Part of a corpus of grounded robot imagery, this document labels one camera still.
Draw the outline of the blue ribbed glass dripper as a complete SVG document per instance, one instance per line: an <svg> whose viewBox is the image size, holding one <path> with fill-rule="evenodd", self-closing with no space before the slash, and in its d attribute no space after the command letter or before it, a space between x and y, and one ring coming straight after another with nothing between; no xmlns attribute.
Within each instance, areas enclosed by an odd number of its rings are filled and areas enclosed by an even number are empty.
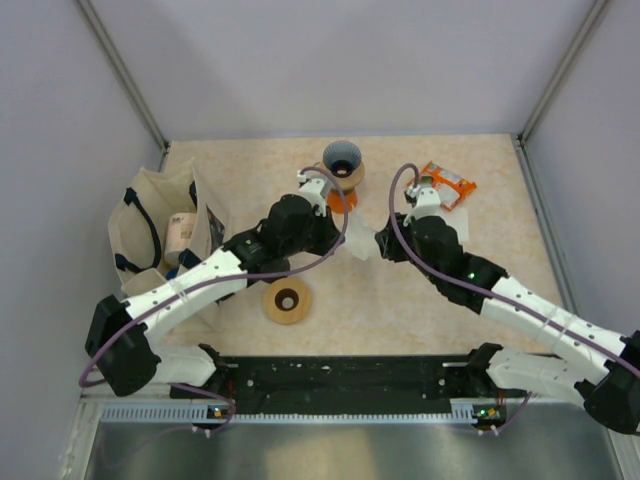
<svg viewBox="0 0 640 480"><path fill-rule="evenodd" d="M357 145L340 140L329 144L323 152L323 165L337 178L346 178L361 165L362 154Z"/></svg>

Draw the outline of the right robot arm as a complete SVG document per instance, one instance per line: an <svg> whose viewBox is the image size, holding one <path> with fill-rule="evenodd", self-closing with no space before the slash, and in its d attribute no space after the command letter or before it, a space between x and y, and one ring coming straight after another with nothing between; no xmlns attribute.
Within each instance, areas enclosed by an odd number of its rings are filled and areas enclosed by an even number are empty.
<svg viewBox="0 0 640 480"><path fill-rule="evenodd" d="M584 320L535 294L499 265L463 249L437 216L404 225L390 216L375 233L382 258L409 262L450 302L510 325L547 347L524 354L494 344L469 359L466 380L476 394L518 389L582 408L600 425L639 432L639 335Z"/></svg>

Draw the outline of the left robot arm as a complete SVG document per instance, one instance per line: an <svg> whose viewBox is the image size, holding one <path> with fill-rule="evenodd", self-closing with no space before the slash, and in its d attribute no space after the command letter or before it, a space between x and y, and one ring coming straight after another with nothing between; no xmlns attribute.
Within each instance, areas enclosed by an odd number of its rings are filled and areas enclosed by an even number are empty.
<svg viewBox="0 0 640 480"><path fill-rule="evenodd" d="M89 375L98 371L100 381L119 397L150 384L186 384L205 396L220 394L227 374L216 365L213 349L164 344L165 335L258 281L291 276L285 265L294 255L308 253L324 262L343 243L345 233L329 208L300 195L285 195L256 227L233 236L172 281L124 300L114 295L101 299L85 343L90 361L80 375L80 387L95 386Z"/></svg>

